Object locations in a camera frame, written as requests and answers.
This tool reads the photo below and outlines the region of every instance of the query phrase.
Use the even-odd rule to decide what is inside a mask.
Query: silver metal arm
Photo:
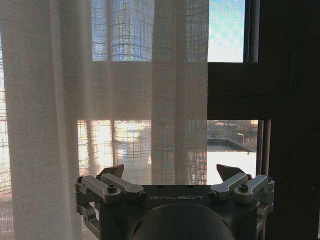
[[[110,188],[110,186],[91,175],[82,177],[81,181],[75,184],[75,191],[84,195],[92,191],[102,198],[106,204],[116,204],[121,200],[120,189]]]
[[[248,175],[239,172],[236,175],[225,180],[223,183],[215,184],[210,187],[211,194],[217,201],[224,201],[229,198],[229,194],[232,193],[235,188],[240,184],[245,184],[248,182]]]
[[[86,227],[100,239],[100,223],[96,217],[96,211],[90,204],[76,205],[76,212],[83,215]]]
[[[101,175],[101,181],[114,185],[121,190],[121,193],[125,195],[125,198],[129,201],[137,201],[145,199],[147,197],[144,187],[138,184],[132,184],[127,182],[120,177],[117,177],[110,173],[105,173]]]
[[[100,239],[100,223],[95,209],[89,203],[97,203],[103,199],[106,204],[116,204],[121,200],[120,189],[107,185],[91,175],[79,177],[74,187],[76,211],[83,215],[84,224]]]

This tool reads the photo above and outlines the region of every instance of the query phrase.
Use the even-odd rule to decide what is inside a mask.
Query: white curtain
[[[74,182],[206,184],[208,0],[0,1],[0,239],[88,240]]]

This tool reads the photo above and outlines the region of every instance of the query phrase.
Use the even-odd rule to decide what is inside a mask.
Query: glass pane
[[[207,137],[208,185],[222,183],[217,164],[256,176],[258,120],[208,120]]]
[[[105,0],[91,0],[92,60],[107,60],[107,16]]]
[[[245,0],[209,0],[208,62],[243,62],[245,5]]]
[[[5,96],[5,78],[0,32],[0,239],[13,239],[11,169]]]

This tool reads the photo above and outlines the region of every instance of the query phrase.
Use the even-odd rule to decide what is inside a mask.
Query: window
[[[243,62],[245,6],[245,0],[209,0],[208,62]]]
[[[12,208],[11,171],[5,96],[4,66],[0,32],[0,237],[14,234]]]
[[[91,0],[92,60],[151,61],[154,8],[153,0]]]
[[[107,60],[107,16],[105,0],[91,0],[92,60]]]
[[[77,125],[80,175],[124,164],[123,179],[151,184],[151,121],[78,120]]]
[[[238,167],[256,176],[258,120],[208,120],[208,185],[222,183],[217,164]]]

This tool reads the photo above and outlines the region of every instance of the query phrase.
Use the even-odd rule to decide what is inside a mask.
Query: sky
[[[208,62],[243,62],[245,0],[209,0]]]

